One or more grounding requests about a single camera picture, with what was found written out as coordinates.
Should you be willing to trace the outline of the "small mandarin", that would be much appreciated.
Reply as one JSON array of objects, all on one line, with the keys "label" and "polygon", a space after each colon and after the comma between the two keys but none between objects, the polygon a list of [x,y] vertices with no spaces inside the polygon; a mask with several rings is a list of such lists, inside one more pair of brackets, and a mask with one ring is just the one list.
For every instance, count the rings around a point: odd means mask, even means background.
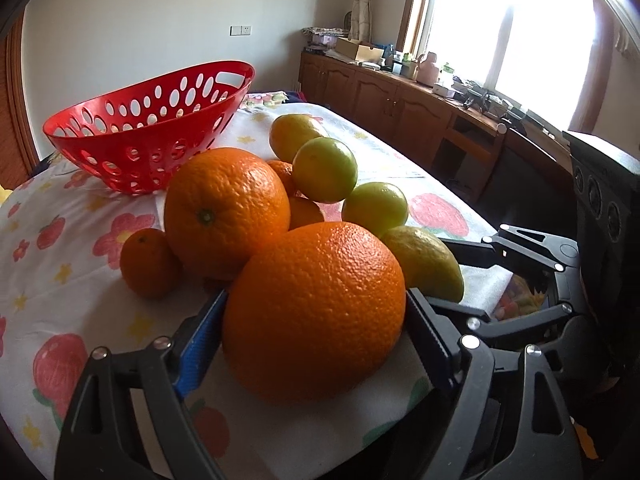
[{"label": "small mandarin", "polygon": [[267,164],[280,178],[288,196],[302,196],[293,179],[293,165],[290,162],[282,162],[282,160],[273,159],[268,160]]},{"label": "small mandarin", "polygon": [[131,234],[122,245],[119,266],[127,286],[145,299],[163,299],[183,280],[182,263],[171,250],[166,234],[158,229]]}]

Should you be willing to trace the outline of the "large orange front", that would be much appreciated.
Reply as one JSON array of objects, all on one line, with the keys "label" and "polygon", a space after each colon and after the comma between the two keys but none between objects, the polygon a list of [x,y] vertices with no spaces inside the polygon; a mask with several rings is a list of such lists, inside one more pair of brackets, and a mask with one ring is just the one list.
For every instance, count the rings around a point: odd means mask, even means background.
[{"label": "large orange front", "polygon": [[287,232],[230,288],[222,351],[232,375],[273,404],[334,398],[373,375],[396,346],[406,285],[373,234],[348,222]]}]

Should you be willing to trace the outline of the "large orange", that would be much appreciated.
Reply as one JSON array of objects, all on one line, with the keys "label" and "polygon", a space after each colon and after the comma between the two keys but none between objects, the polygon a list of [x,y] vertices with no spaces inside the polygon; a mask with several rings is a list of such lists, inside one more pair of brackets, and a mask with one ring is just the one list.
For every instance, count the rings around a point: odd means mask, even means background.
[{"label": "large orange", "polygon": [[334,398],[373,375],[396,346],[406,285],[373,234],[348,222],[287,232],[230,288],[222,351],[232,375],[273,404]]},{"label": "large orange", "polygon": [[232,280],[251,256],[288,232],[290,220],[279,176],[239,148],[193,156],[168,184],[169,246],[186,270],[203,278]]}]

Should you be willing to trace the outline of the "small mandarin hidden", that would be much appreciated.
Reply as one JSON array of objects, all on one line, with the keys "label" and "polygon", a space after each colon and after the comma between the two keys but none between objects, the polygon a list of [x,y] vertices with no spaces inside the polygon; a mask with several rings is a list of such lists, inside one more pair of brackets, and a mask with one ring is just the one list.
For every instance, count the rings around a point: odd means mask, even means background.
[{"label": "small mandarin hidden", "polygon": [[290,230],[324,221],[324,215],[320,207],[312,200],[308,200],[308,198],[292,196],[290,198],[290,209]]}]

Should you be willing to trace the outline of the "brown wooden low cabinet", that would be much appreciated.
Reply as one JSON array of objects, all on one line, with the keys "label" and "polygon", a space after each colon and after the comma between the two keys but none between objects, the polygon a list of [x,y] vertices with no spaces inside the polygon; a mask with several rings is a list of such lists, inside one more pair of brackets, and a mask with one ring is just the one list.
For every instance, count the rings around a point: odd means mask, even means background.
[{"label": "brown wooden low cabinet", "polygon": [[300,54],[298,82],[308,102],[372,133],[442,182],[452,182],[462,162],[473,159],[476,170],[461,185],[470,202],[483,195],[506,150],[552,188],[573,191],[570,168],[533,142],[511,114],[492,119],[401,76],[309,50]]}]

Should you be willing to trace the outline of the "yellow-green pear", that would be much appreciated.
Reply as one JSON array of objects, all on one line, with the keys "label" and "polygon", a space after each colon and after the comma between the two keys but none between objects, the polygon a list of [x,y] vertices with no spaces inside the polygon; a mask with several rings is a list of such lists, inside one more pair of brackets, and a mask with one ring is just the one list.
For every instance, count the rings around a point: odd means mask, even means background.
[{"label": "yellow-green pear", "polygon": [[407,288],[424,296],[460,302],[464,281],[451,250],[435,235],[414,226],[396,226],[381,236],[398,260]]}]

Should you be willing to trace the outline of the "large orange rear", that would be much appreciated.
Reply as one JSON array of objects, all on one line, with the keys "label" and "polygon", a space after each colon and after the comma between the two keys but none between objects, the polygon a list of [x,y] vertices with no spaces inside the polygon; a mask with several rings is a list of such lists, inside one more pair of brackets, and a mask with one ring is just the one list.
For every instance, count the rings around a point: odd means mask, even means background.
[{"label": "large orange rear", "polygon": [[169,246],[186,270],[203,278],[232,280],[251,256],[288,232],[290,220],[279,176],[239,148],[193,156],[168,184]]}]

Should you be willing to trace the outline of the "green lime lower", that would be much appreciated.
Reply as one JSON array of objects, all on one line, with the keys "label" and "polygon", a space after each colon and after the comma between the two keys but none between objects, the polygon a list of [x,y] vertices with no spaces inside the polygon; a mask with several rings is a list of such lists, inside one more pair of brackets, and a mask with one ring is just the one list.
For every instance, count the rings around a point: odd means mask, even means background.
[{"label": "green lime lower", "polygon": [[341,215],[343,221],[358,224],[380,237],[386,231],[406,223],[409,207],[405,194],[398,186],[367,182],[354,188],[344,200]]}]

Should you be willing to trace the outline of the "small mandarin behind oranges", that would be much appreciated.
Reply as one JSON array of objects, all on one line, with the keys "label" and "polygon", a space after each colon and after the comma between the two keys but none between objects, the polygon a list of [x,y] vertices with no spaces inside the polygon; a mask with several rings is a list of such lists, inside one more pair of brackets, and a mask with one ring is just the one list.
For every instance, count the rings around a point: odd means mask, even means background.
[{"label": "small mandarin behind oranges", "polygon": [[288,196],[302,196],[293,179],[293,165],[290,162],[282,162],[282,160],[273,159],[268,160],[267,164],[280,178]]}]

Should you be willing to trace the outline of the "pink bottle on cabinet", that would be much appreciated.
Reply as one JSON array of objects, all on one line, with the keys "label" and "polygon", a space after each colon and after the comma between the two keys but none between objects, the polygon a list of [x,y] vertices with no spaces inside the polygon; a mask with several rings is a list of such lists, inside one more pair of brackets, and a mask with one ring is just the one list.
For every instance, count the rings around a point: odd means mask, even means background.
[{"label": "pink bottle on cabinet", "polygon": [[437,66],[437,54],[428,51],[419,56],[416,60],[416,82],[427,87],[433,87],[438,81],[440,69]]}]

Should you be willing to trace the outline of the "red perforated plastic basket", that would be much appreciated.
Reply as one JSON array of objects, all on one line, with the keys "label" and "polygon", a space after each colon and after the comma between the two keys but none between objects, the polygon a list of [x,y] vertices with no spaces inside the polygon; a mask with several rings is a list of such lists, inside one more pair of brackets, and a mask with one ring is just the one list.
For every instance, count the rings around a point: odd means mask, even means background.
[{"label": "red perforated plastic basket", "polygon": [[116,192],[163,191],[184,162],[212,147],[254,78],[254,66],[243,61],[182,68],[67,107],[42,132]]}]

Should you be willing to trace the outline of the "wooden framed window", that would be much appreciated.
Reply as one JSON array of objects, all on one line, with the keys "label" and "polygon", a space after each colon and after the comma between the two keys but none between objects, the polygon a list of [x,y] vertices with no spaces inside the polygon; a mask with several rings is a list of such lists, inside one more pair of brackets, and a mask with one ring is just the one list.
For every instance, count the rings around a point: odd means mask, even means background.
[{"label": "wooden framed window", "polygon": [[407,0],[401,51],[558,130],[589,132],[604,101],[615,26],[603,0]]}]

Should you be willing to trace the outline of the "brown wooden wardrobe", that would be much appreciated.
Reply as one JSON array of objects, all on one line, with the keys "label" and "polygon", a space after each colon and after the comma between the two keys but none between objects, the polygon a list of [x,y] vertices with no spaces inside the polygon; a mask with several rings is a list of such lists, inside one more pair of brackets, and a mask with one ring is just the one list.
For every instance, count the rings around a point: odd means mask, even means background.
[{"label": "brown wooden wardrobe", "polygon": [[23,91],[23,23],[24,13],[18,14],[0,50],[0,182],[9,190],[28,180],[40,162]]}]

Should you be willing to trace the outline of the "cardboard box on cabinet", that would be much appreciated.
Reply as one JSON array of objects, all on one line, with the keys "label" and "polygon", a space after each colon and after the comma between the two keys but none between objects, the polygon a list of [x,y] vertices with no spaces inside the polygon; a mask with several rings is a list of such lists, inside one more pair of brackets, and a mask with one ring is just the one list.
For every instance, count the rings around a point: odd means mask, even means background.
[{"label": "cardboard box on cabinet", "polygon": [[338,38],[334,48],[335,52],[345,58],[356,62],[378,64],[382,60],[384,50],[362,44],[357,40]]}]

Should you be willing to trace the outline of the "stack of papers on cabinet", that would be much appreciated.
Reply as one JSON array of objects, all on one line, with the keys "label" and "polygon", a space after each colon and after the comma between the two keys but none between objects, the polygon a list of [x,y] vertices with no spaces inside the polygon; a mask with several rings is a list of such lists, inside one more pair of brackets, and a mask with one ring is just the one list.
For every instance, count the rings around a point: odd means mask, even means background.
[{"label": "stack of papers on cabinet", "polygon": [[306,48],[316,51],[333,49],[338,38],[347,38],[348,30],[334,27],[305,27],[301,31],[306,38]]}]

